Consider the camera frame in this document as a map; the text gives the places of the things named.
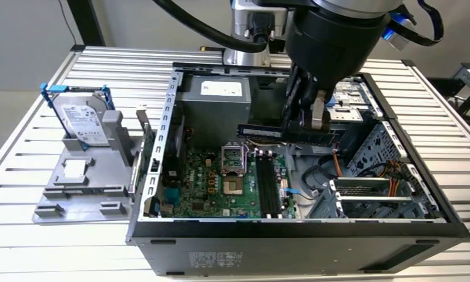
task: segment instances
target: blue drive bracket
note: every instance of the blue drive bracket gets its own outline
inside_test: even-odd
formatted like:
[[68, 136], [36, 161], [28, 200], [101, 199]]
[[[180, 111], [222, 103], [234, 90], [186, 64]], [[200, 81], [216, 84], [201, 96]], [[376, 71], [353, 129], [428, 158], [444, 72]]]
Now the blue drive bracket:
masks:
[[106, 100], [108, 109], [114, 110], [113, 98], [112, 98], [112, 91], [106, 87], [106, 84], [102, 85], [101, 91], [104, 93], [104, 98]]
[[[61, 120], [60, 114], [58, 114], [58, 112], [57, 112], [57, 110], [56, 110], [56, 107], [54, 107], [54, 104], [53, 104], [53, 102], [52, 102], [52, 99], [50, 99], [50, 96], [49, 96], [49, 90], [46, 90], [46, 87], [48, 87], [48, 84], [46, 84], [46, 83], [42, 83], [42, 84], [40, 85], [40, 90], [41, 90], [41, 91], [40, 91], [40, 94], [41, 94], [41, 96], [44, 97], [44, 100], [45, 100], [45, 102], [46, 102], [48, 107], [49, 107], [52, 110], [54, 110], [56, 117], [57, 117], [57, 119], [58, 119], [58, 121], [60, 121], [60, 123], [61, 123], [61, 126], [62, 126], [62, 129], [64, 129], [64, 132], [65, 132], [66, 137], [68, 137], [68, 138], [72, 138], [72, 135], [70, 135], [69, 132], [68, 132], [68, 128], [65, 128], [65, 125], [64, 125], [64, 122], [62, 122], [62, 120]], [[66, 90], [68, 90], [68, 86], [65, 86], [65, 85], [52, 85], [52, 86], [50, 86], [50, 92], [60, 93], [60, 92], [66, 92]]]
[[106, 102], [106, 106], [109, 110], [114, 110], [114, 104], [113, 104], [113, 98], [112, 98], [112, 91], [109, 90], [109, 88], [106, 87], [106, 84], [102, 85], [101, 88], [97, 87], [69, 87], [68, 85], [52, 85], [50, 88], [46, 90], [48, 84], [42, 83], [40, 85], [40, 94], [44, 97], [44, 100], [46, 101], [48, 107], [54, 110], [57, 119], [62, 125], [62, 129], [65, 131], [66, 137], [72, 138], [68, 129], [65, 128], [64, 122], [61, 120], [61, 117], [57, 113], [56, 107], [54, 107], [54, 103], [52, 102], [50, 99], [50, 93], [65, 93], [65, 92], [101, 92], [104, 94], [104, 99]]

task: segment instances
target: black cable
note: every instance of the black cable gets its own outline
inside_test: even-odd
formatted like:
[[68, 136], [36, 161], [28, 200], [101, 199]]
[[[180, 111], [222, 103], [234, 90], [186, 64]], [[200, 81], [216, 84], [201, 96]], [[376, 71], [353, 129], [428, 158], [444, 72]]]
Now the black cable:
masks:
[[298, 195], [298, 196], [301, 196], [302, 198], [305, 198], [306, 200], [313, 201], [312, 198], [306, 197], [306, 196], [302, 195], [301, 193], [293, 193], [293, 195]]
[[72, 28], [69, 27], [68, 20], [66, 20], [66, 18], [65, 18], [64, 7], [62, 7], [61, 0], [57, 0], [57, 2], [60, 3], [60, 6], [61, 6], [61, 13], [62, 13], [64, 22], [65, 22], [65, 25], [66, 25], [66, 27], [68, 27], [69, 33], [72, 34], [73, 44], [76, 45], [76, 44], [77, 44], [77, 40], [76, 40], [76, 38], [74, 38]]
[[445, 25], [442, 24], [442, 18], [438, 10], [425, 3], [425, 0], [418, 0], [418, 4], [421, 8], [426, 11], [432, 19], [433, 25], [433, 40], [426, 38], [424, 35], [412, 31], [409, 28], [402, 26], [393, 19], [388, 24], [388, 28], [394, 31], [394, 33], [400, 34], [404, 38], [422, 46], [433, 46], [442, 41], [442, 37], [445, 35]]
[[362, 177], [365, 174], [368, 174], [373, 169], [377, 169], [380, 166], [386, 166], [386, 163], [378, 163], [370, 167], [368, 167], [365, 170], [362, 170], [356, 177]]
[[213, 27], [208, 26], [194, 16], [192, 16], [172, 0], [153, 0], [153, 2], [164, 9], [165, 12], [185, 26], [201, 34], [205, 38], [214, 41], [217, 44], [246, 53], [260, 53], [265, 50], [268, 38], [264, 36], [256, 37], [256, 43], [246, 42], [224, 34]]
[[[340, 153], [337, 153], [337, 157], [338, 159], [344, 159], [345, 155], [341, 155]], [[318, 162], [316, 165], [310, 166], [304, 173], [301, 174], [301, 183], [304, 184], [304, 186], [309, 189], [309, 190], [324, 190], [324, 187], [314, 187], [310, 184], [308, 184], [306, 182], [306, 176], [313, 173], [314, 170], [318, 170], [321, 172], [321, 174], [324, 175], [325, 178], [328, 179], [337, 179], [338, 176], [334, 174], [330, 174], [324, 168], [322, 165], [329, 162], [330, 160], [333, 160], [333, 156], [332, 155], [326, 155], [321, 158], [318, 158]]]

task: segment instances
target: motherboard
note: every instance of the motherboard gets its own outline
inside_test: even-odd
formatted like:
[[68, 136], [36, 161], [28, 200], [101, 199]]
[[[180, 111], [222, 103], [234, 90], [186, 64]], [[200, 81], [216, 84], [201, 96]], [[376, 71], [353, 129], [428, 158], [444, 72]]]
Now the motherboard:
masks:
[[261, 218], [268, 202], [274, 200], [278, 217], [296, 218], [294, 203], [282, 187], [289, 183], [284, 157], [266, 158], [272, 171], [264, 172], [261, 156], [240, 148], [240, 153], [234, 146], [217, 151], [189, 150], [184, 181], [180, 187], [165, 189], [162, 217]]

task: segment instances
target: green circuit board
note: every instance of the green circuit board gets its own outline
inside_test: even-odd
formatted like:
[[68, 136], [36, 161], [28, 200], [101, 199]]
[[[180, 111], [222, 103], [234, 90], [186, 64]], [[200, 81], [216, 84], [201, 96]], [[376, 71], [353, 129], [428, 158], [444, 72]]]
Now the green circuit board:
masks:
[[[276, 174], [285, 170], [282, 157], [273, 161]], [[248, 155], [242, 177], [221, 175], [221, 152], [190, 150], [185, 161], [180, 202], [173, 210], [161, 211], [165, 217], [261, 218], [256, 156]], [[281, 212], [294, 218], [294, 203]]]

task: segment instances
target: aluminum extrusion table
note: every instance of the aluminum extrusion table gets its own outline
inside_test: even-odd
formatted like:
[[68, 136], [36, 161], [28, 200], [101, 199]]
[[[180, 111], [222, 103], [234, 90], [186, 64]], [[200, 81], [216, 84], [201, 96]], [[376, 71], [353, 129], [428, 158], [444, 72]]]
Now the aluminum extrusion table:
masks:
[[[134, 107], [145, 104], [158, 125], [173, 62], [221, 64], [220, 52], [174, 52], [86, 47], [72, 51], [49, 84], [112, 89], [124, 126], [140, 135]], [[285, 55], [272, 66], [289, 68]], [[396, 111], [434, 178], [470, 230], [470, 128], [432, 84], [401, 61], [369, 60], [362, 69]], [[0, 281], [152, 281], [156, 277], [137, 247], [125, 245], [126, 221], [40, 226], [34, 204], [64, 145], [57, 119], [38, 97], [0, 150]], [[470, 281], [470, 242], [394, 275], [293, 277], [182, 277], [185, 280], [385, 280]]]

